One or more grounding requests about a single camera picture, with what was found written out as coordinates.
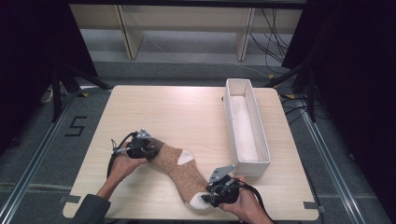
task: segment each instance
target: sleeve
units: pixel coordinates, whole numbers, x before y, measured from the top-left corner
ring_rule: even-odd
[[[69,223],[103,223],[109,207],[110,202],[108,200],[93,194],[87,194]]]

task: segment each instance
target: table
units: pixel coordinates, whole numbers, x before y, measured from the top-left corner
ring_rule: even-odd
[[[70,195],[95,194],[105,183],[112,153],[111,139],[119,143],[130,132],[145,128],[172,147],[186,148],[198,170],[208,179],[217,167],[231,164],[224,106],[224,87],[117,86],[107,102],[86,158]],[[289,125],[274,89],[254,89],[262,115],[272,163],[261,177],[247,182],[262,195],[275,220],[314,220],[316,209]],[[151,164],[125,178],[112,197],[109,218],[237,220],[218,208],[194,211],[181,201],[171,178]],[[66,203],[72,217],[79,203]]]

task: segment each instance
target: white box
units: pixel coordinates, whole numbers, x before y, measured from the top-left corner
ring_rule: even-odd
[[[263,175],[271,159],[250,80],[227,79],[223,102],[234,174]]]

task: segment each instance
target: brown sock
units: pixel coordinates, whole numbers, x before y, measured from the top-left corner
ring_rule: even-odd
[[[151,163],[169,174],[182,201],[193,209],[209,207],[210,203],[205,203],[201,198],[201,195],[208,194],[205,189],[208,183],[198,171],[192,153],[185,149],[170,147],[155,138],[149,141],[149,147],[161,149]]]

